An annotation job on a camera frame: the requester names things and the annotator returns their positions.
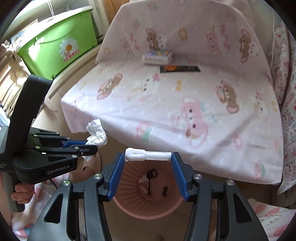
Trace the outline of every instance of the green storage box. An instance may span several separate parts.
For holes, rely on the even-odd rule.
[[[16,51],[32,74],[53,80],[58,73],[98,42],[91,6],[45,19],[30,30]]]

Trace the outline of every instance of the pink trash basket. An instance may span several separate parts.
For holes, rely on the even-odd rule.
[[[150,196],[147,195],[147,172],[156,170],[150,179]],[[128,215],[145,220],[164,217],[183,201],[175,176],[168,161],[129,161],[124,165],[117,193],[113,198],[117,206]]]

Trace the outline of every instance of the finger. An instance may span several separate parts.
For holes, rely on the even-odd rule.
[[[18,183],[15,185],[15,191],[16,192],[28,192],[32,188],[34,188],[34,184],[27,184],[27,183]]]
[[[26,203],[29,203],[29,202],[31,201],[32,197],[33,197],[33,194],[32,194],[30,197],[28,197],[27,199],[25,199],[25,200],[18,201],[18,203],[19,203],[19,204],[26,204]]]
[[[33,194],[34,194],[34,189],[31,189],[28,192],[14,192],[11,194],[11,198],[14,201],[23,201],[23,200],[26,200],[27,198],[29,198]]]

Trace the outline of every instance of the black packet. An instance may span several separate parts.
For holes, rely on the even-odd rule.
[[[161,73],[169,72],[200,72],[198,66],[186,66],[186,65],[165,65],[160,66]]]

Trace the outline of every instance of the daisy sticker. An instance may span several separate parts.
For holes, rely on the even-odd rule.
[[[79,53],[78,42],[74,38],[64,39],[59,46],[61,47],[59,53],[65,63]]]

